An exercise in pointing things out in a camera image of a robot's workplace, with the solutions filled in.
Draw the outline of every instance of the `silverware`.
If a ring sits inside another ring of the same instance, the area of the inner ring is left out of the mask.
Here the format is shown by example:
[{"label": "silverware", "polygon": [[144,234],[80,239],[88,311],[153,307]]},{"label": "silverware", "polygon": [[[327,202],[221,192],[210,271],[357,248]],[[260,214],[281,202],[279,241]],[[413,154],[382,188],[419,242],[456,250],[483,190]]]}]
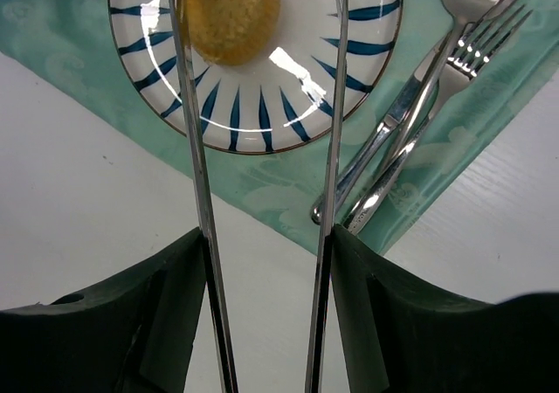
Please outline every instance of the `silverware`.
[{"label": "silverware", "polygon": [[[435,48],[440,48],[440,51],[436,54],[437,56],[431,57],[431,65],[424,65],[424,62],[422,62],[420,65],[421,70],[414,72],[416,78],[421,76],[421,84],[419,85],[413,78],[406,83],[403,91],[398,95],[397,100],[390,107],[389,112],[385,115],[376,131],[369,137],[359,153],[340,174],[336,186],[335,212],[338,212],[342,207],[359,176],[366,169],[367,164],[386,140],[394,134],[396,128],[400,127],[397,137],[390,145],[377,170],[382,172],[408,140],[420,112],[435,89],[438,76],[445,65],[445,60],[448,58],[452,48],[458,43],[466,26],[476,21],[477,24],[480,24],[487,19],[497,16],[501,9],[508,7],[513,1],[443,0],[446,9],[454,18],[452,31],[443,41],[442,48],[440,45],[435,46]],[[316,224],[319,224],[321,221],[322,203],[323,196],[320,196],[311,207],[311,218]]]},{"label": "silverware", "polygon": [[340,19],[340,44],[336,62],[334,86],[334,114],[332,115],[332,132],[328,146],[328,161],[324,179],[324,214],[321,220],[316,274],[314,276],[313,308],[311,314],[311,331],[308,342],[307,374],[305,392],[319,393],[322,383],[322,357],[324,355],[324,332],[328,310],[328,289],[330,285],[330,268],[332,265],[332,229],[335,216],[335,183],[340,158],[340,140],[342,139],[343,101],[347,77],[348,52],[348,0],[335,0]]},{"label": "silverware", "polygon": [[355,204],[343,224],[349,231],[357,234],[368,223],[390,192],[410,153],[443,105],[453,95],[466,89],[478,77],[480,71],[532,14],[532,11],[529,11],[516,20],[525,11],[524,9],[525,6],[522,5],[503,22],[501,22],[502,17],[498,17],[486,26],[472,28],[459,41],[459,44],[447,57],[441,71],[438,95],[433,107],[421,122],[416,133],[397,153],[390,166]]},{"label": "silverware", "polygon": [[204,262],[206,268],[206,282],[210,297],[211,316],[213,319],[214,335],[216,338],[221,388],[225,393],[238,393],[237,375],[233,360],[231,332],[229,318],[225,304],[225,289],[217,248],[216,224],[211,203],[210,182],[202,140],[200,112],[192,69],[192,52],[188,27],[186,25],[185,0],[169,0],[171,25],[176,50],[176,68],[183,96],[183,114],[187,128],[192,168],[194,169],[194,192],[196,195],[198,222],[204,238]]},{"label": "silverware", "polygon": [[[413,72],[400,94],[390,106],[380,124],[376,127],[376,130],[369,136],[359,152],[339,175],[335,188],[336,213],[348,198],[349,192],[353,189],[357,179],[359,179],[363,171],[367,168],[367,165],[375,156],[376,152],[392,136],[397,127],[404,121],[406,114],[410,112],[409,107],[411,102],[418,93],[421,87],[421,81],[427,74],[427,69],[434,60],[440,44],[440,42],[436,44],[425,56],[423,61],[421,61],[418,68]],[[323,202],[324,197],[320,196],[311,209],[311,218],[316,224],[321,223]]]}]

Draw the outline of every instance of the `white table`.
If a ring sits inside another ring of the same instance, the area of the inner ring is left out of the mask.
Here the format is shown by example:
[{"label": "white table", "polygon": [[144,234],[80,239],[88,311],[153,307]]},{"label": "white table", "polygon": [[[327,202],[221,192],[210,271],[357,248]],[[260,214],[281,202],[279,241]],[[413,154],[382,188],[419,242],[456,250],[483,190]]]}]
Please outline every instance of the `white table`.
[{"label": "white table", "polygon": [[[558,90],[549,83],[388,257],[482,300],[559,290]],[[0,309],[91,285],[197,225],[190,179],[1,54],[0,116]],[[314,256],[217,198],[215,211],[239,387],[301,391]],[[323,390],[342,393],[330,310]],[[219,391],[207,301],[187,391]]]}]

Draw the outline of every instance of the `metal rod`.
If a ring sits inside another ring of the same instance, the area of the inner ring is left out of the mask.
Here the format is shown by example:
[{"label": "metal rod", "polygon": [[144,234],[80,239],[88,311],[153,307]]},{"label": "metal rod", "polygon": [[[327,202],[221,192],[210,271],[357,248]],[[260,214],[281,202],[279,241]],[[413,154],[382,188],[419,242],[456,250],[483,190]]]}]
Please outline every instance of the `metal rod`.
[{"label": "metal rod", "polygon": [[332,265],[332,229],[335,217],[335,183],[338,175],[340,158],[340,140],[342,138],[343,106],[345,97],[348,52],[348,0],[336,0],[338,18],[340,19],[340,44],[336,62],[334,112],[332,114],[332,131],[328,146],[328,159],[324,183],[324,207],[321,218],[321,230],[314,276],[313,310],[311,314],[311,331],[308,343],[306,393],[320,393],[322,383],[322,357],[324,356],[324,333],[328,310],[328,289],[330,286],[330,268]]},{"label": "metal rod", "polygon": [[[184,121],[192,155],[198,222],[204,237],[206,281],[210,297],[221,386],[224,393],[238,393],[231,331],[227,316],[227,306],[225,304],[224,282],[219,260],[219,249],[217,247],[216,224],[211,203],[210,182],[206,167],[198,98],[194,82],[190,37],[188,36],[188,27],[180,27],[181,24],[187,22],[186,13],[183,0],[169,0],[169,7],[177,56],[176,67],[183,99]],[[181,37],[181,30],[186,36]]]}]

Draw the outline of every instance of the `teal tablecloth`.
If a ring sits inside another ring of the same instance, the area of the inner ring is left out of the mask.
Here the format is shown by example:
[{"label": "teal tablecloth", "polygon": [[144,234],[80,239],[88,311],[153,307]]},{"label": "teal tablecloth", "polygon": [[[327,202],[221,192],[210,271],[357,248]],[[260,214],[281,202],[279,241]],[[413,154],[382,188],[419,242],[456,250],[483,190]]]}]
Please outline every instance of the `teal tablecloth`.
[{"label": "teal tablecloth", "polygon": [[[524,1],[535,9],[534,15],[476,83],[445,107],[389,199],[360,234],[374,250],[383,252],[394,243],[557,69],[559,0]],[[0,6],[0,51],[153,155],[190,174],[185,138],[153,114],[122,69],[109,28],[107,0],[10,0]],[[392,60],[367,102],[345,122],[342,167],[450,22],[439,0],[404,0]],[[318,227],[308,212],[324,182],[327,147],[328,138],[321,138],[277,155],[242,156],[209,149],[211,188],[226,202],[315,252]]]}]

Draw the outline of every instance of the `plate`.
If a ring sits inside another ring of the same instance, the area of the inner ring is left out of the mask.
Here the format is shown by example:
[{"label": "plate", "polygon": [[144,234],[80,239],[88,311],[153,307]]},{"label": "plate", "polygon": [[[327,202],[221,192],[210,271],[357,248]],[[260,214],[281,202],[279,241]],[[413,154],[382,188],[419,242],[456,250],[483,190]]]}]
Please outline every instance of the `plate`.
[{"label": "plate", "polygon": [[[114,42],[136,90],[184,133],[168,0],[108,0]],[[344,115],[380,78],[394,47],[402,0],[349,0]],[[240,154],[299,147],[331,126],[340,25],[335,0],[281,0],[270,42],[242,66],[193,53],[207,146]]]}]

